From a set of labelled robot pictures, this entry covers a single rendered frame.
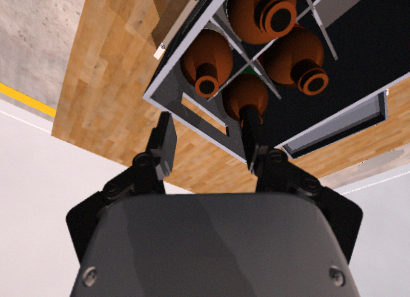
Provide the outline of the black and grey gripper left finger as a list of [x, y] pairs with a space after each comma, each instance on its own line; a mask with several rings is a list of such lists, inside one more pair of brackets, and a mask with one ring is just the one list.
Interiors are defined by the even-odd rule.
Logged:
[[69, 210], [66, 224], [80, 265], [100, 218], [111, 204], [131, 196], [166, 194], [163, 179], [172, 172], [176, 144], [172, 114], [162, 111], [145, 152], [133, 158], [132, 166]]

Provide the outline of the grey shallow tray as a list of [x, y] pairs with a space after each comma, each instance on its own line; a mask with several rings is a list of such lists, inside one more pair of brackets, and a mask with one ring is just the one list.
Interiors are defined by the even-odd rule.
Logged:
[[295, 160], [388, 120], [387, 91], [281, 146]]

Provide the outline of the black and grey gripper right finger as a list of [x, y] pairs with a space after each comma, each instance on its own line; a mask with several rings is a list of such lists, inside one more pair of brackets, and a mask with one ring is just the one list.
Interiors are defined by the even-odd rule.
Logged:
[[274, 148], [256, 108], [245, 110], [241, 138], [248, 170], [258, 177], [255, 192], [287, 191], [314, 202], [330, 224], [349, 266], [363, 219], [359, 205], [322, 186], [316, 177], [289, 162], [283, 150]]

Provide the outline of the brown glass bottle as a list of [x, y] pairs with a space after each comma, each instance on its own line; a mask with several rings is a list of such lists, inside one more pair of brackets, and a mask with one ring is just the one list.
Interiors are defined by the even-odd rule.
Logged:
[[223, 8], [234, 33], [246, 43], [260, 45], [291, 31], [296, 4], [297, 0], [225, 0]]
[[180, 68], [187, 82], [205, 98], [214, 96], [229, 78], [233, 68], [232, 50], [229, 41], [210, 20], [180, 57]]
[[250, 65], [221, 90], [221, 95], [225, 112], [232, 119], [241, 122], [242, 128], [245, 110], [248, 108], [257, 109], [262, 124], [261, 115], [268, 104], [268, 92], [262, 79]]
[[257, 59], [269, 79], [280, 87], [298, 87], [307, 95], [315, 95], [328, 84], [328, 76], [321, 68], [324, 48], [320, 39], [296, 23]]

